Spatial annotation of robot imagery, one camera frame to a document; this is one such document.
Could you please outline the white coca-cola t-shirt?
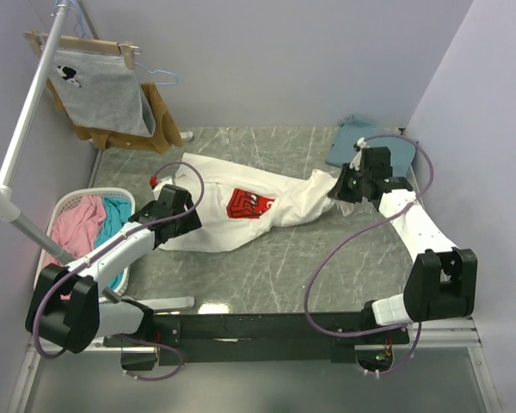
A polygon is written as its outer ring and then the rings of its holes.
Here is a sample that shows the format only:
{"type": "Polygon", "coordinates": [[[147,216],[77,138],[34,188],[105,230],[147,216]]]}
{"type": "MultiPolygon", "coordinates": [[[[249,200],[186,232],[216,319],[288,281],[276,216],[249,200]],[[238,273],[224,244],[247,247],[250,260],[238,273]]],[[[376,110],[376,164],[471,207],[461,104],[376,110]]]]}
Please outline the white coca-cola t-shirt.
{"type": "Polygon", "coordinates": [[[333,207],[343,216],[353,212],[352,204],[328,197],[336,179],[321,170],[302,180],[189,152],[182,161],[173,185],[195,199],[204,195],[196,208],[202,227],[162,244],[162,250],[227,252],[274,227],[310,223],[333,207]]]}

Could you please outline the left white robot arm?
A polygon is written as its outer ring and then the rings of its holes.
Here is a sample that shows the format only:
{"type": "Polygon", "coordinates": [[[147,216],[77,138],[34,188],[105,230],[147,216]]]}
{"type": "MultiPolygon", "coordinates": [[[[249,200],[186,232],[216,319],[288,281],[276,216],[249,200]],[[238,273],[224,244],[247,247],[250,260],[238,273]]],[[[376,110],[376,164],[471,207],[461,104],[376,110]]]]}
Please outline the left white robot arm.
{"type": "Polygon", "coordinates": [[[158,200],[134,213],[114,237],[78,260],[42,269],[28,309],[26,329],[45,358],[42,340],[78,354],[97,337],[125,335],[134,345],[155,334],[154,311],[135,299],[102,303],[110,282],[140,257],[171,238],[199,229],[194,199],[185,189],[168,185],[158,200]]]}

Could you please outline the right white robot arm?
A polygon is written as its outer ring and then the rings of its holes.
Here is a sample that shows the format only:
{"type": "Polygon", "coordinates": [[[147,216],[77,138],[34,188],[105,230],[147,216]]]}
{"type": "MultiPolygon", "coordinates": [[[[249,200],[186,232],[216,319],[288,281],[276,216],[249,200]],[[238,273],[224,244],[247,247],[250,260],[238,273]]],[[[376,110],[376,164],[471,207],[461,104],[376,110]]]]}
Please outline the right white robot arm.
{"type": "Polygon", "coordinates": [[[403,241],[413,267],[403,292],[371,303],[360,322],[371,343],[383,341],[390,326],[468,317],[474,310],[477,257],[459,249],[428,216],[409,181],[393,175],[387,147],[365,147],[343,166],[329,197],[348,203],[370,201],[403,241]]]}

